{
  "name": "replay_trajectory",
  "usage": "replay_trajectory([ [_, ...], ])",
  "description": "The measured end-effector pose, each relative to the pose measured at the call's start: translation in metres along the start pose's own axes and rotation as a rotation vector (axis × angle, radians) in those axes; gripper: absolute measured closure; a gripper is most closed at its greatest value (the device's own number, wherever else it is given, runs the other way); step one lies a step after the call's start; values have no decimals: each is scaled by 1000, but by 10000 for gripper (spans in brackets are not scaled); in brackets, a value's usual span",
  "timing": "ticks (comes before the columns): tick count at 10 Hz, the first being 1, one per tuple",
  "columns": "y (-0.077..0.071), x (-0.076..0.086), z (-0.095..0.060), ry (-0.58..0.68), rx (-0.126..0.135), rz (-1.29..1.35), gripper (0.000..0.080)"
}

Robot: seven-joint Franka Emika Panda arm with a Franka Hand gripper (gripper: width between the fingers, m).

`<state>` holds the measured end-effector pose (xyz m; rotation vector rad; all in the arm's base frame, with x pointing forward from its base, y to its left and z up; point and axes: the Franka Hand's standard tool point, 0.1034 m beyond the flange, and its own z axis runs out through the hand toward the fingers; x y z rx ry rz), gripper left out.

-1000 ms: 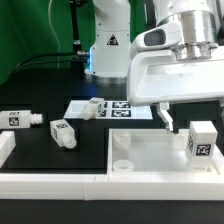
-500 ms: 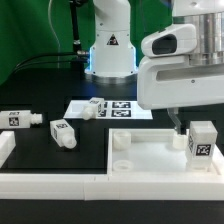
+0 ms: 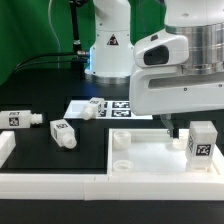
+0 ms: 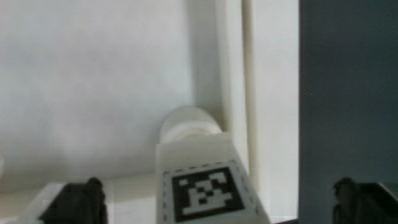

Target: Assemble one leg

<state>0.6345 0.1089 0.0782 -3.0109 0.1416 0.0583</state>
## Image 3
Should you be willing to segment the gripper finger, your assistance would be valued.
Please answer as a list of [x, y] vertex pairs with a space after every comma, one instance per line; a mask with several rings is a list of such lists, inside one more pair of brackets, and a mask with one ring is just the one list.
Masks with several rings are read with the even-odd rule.
[[168, 134], [171, 138], [178, 138], [179, 137], [179, 129], [178, 127], [172, 122], [170, 114], [162, 114], [160, 119], [164, 126], [168, 129]]

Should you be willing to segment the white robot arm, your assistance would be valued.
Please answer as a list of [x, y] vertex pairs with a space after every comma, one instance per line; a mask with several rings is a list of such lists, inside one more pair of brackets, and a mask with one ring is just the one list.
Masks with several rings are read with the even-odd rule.
[[136, 115], [224, 109], [224, 0], [155, 0], [135, 34], [128, 0], [93, 0], [95, 41], [86, 73], [130, 80]]

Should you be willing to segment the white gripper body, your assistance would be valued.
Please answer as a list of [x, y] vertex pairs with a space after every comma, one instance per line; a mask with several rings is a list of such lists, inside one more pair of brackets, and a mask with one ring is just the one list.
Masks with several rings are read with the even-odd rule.
[[163, 29], [138, 41], [129, 101], [136, 115], [224, 109], [221, 33]]

